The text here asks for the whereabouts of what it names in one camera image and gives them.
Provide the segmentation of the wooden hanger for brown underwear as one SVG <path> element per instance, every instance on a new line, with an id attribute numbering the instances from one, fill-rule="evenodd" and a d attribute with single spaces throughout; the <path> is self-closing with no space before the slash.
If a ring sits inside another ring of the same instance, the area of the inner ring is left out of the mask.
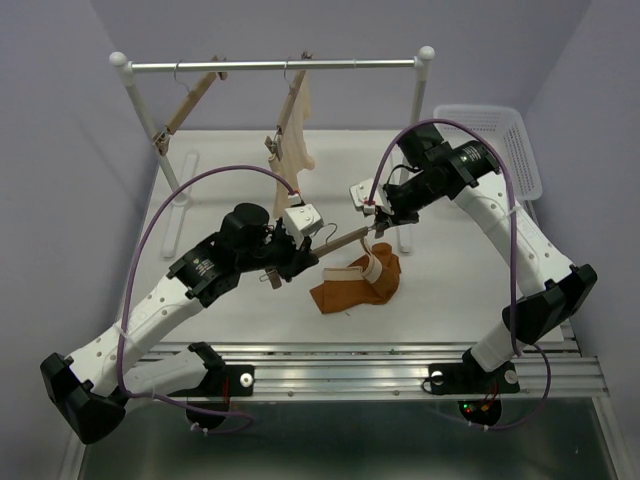
<path id="1" fill-rule="evenodd" d="M 316 258 L 324 257 L 338 249 L 345 247 L 346 245 L 364 239 L 373 230 L 373 225 L 358 228 L 338 237 L 335 240 L 326 240 L 324 244 L 311 249 L 310 253 Z M 269 282 L 273 290 L 277 290 L 283 285 L 283 279 L 275 269 L 267 269 L 265 273 L 259 277 L 259 281 L 261 283 Z"/>

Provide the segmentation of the brown underwear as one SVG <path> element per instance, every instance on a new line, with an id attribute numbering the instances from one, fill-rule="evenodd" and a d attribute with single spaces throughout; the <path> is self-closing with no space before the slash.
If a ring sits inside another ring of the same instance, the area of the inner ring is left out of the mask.
<path id="1" fill-rule="evenodd" d="M 384 305 L 398 291 L 399 257 L 386 242 L 370 246 L 362 239 L 363 255 L 347 267 L 325 268 L 323 281 L 310 290 L 322 314 L 344 312 L 359 305 Z"/>

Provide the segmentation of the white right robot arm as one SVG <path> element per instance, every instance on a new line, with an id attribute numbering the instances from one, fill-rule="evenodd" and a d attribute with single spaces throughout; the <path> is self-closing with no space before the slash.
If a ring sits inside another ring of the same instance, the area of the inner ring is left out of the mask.
<path id="1" fill-rule="evenodd" d="M 492 387 L 509 393 L 518 386 L 505 378 L 512 358 L 570 318 L 593 289 L 597 274 L 554 250 L 515 198 L 506 163 L 479 134 L 452 147 L 438 128 L 441 119 L 420 121 L 391 141 L 408 163 L 411 178 L 400 184 L 374 176 L 363 203 L 378 236 L 392 227 L 416 224 L 420 212 L 448 198 L 481 229 L 509 268 L 509 303 L 498 323 L 457 363 L 432 364 L 423 383 L 433 395 L 482 394 Z"/>

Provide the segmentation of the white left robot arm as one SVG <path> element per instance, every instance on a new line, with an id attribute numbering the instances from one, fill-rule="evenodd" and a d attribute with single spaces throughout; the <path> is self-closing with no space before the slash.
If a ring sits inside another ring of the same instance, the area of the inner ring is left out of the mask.
<path id="1" fill-rule="evenodd" d="M 311 204 L 287 208 L 271 224 L 264 208 L 241 203 L 121 320 L 68 356 L 49 355 L 40 365 L 48 397 L 79 440 L 88 445 L 105 438 L 134 400 L 250 395 L 251 386 L 240 378 L 251 369 L 227 366 L 204 342 L 147 367 L 137 363 L 177 326 L 235 289 L 242 274 L 272 270 L 290 281 L 316 265 L 311 236 L 322 225 Z"/>

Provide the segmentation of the cream underwear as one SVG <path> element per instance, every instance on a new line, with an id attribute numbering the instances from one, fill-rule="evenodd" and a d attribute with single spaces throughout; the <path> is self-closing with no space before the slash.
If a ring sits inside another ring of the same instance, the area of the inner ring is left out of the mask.
<path id="1" fill-rule="evenodd" d="M 285 179 L 295 191 L 299 191 L 298 175 L 303 170 L 313 170 L 315 160 L 308 153 L 304 139 L 304 122 L 311 116 L 310 75 L 306 73 L 300 93 L 281 143 L 282 159 L 271 154 L 268 163 L 271 170 Z"/>

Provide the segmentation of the wooden hanger with cream underwear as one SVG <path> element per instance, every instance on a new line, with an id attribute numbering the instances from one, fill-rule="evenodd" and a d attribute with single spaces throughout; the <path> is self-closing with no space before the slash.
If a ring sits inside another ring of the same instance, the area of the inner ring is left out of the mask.
<path id="1" fill-rule="evenodd" d="M 283 78 L 288 86 L 288 94 L 280 111 L 274 135 L 272 137 L 267 136 L 264 141 L 268 151 L 278 160 L 282 159 L 281 143 L 307 73 L 306 70 L 297 70 L 293 80 L 289 81 L 287 77 L 288 65 L 289 60 L 285 62 L 283 69 Z"/>

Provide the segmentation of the empty wooden clip hanger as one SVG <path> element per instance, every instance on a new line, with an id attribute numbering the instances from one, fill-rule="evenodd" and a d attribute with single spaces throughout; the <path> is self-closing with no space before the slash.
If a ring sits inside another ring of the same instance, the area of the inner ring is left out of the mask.
<path id="1" fill-rule="evenodd" d="M 225 81 L 227 77 L 228 73 L 223 71 L 205 72 L 193 87 L 189 87 L 186 83 L 178 80 L 177 68 L 174 68 L 174 81 L 186 88 L 187 95 L 182 100 L 173 116 L 165 123 L 163 129 L 154 134 L 153 145 L 161 156 L 165 156 L 168 153 L 171 137 L 181 128 L 185 120 L 195 109 L 211 85 L 216 80 Z"/>

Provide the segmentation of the white metal clothes rack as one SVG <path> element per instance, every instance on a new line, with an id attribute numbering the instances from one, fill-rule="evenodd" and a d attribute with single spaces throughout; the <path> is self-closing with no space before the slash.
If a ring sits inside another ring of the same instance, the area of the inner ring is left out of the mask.
<path id="1" fill-rule="evenodd" d="M 429 75 L 429 66 L 435 57 L 435 50 L 430 46 L 422 47 L 418 54 L 411 59 L 340 59 L 340 60 L 315 60 L 308 53 L 299 59 L 289 60 L 288 73 L 295 76 L 297 70 L 306 70 L 309 74 L 312 70 L 351 70 L 351 69 L 391 69 L 391 68 L 411 68 L 416 72 L 416 83 L 412 101 L 412 111 L 410 120 L 415 122 L 421 113 L 425 88 Z M 161 156 L 153 145 L 154 134 L 162 130 L 165 123 L 157 126 L 151 118 L 142 95 L 137 87 L 137 74 L 142 73 L 162 73 L 172 72 L 177 68 L 179 72 L 200 72 L 202 75 L 210 71 L 223 71 L 228 74 L 235 71 L 280 71 L 283 73 L 287 60 L 258 60 L 258 61 L 232 61 L 227 62 L 218 57 L 214 57 L 206 62 L 186 62 L 174 63 L 136 63 L 130 61 L 122 52 L 113 52 L 109 56 L 109 63 L 116 70 L 129 99 L 134 107 L 136 115 L 150 140 L 155 152 L 156 159 L 160 166 L 170 189 L 176 191 L 186 181 L 195 177 L 199 156 L 189 154 L 182 168 L 182 173 L 177 176 L 169 162 L 167 154 Z"/>

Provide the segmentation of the aluminium mounting rail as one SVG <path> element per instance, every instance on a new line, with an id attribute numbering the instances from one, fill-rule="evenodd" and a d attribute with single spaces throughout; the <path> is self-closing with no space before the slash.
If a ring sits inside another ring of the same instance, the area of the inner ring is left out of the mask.
<path id="1" fill-rule="evenodd" d="M 427 400 L 421 388 L 435 363 L 461 359 L 464 344 L 428 343 L 220 343 L 229 364 L 255 368 L 257 402 Z M 606 397 L 598 360 L 580 354 L 573 341 L 547 344 L 540 356 L 528 349 L 516 359 L 516 399 Z"/>

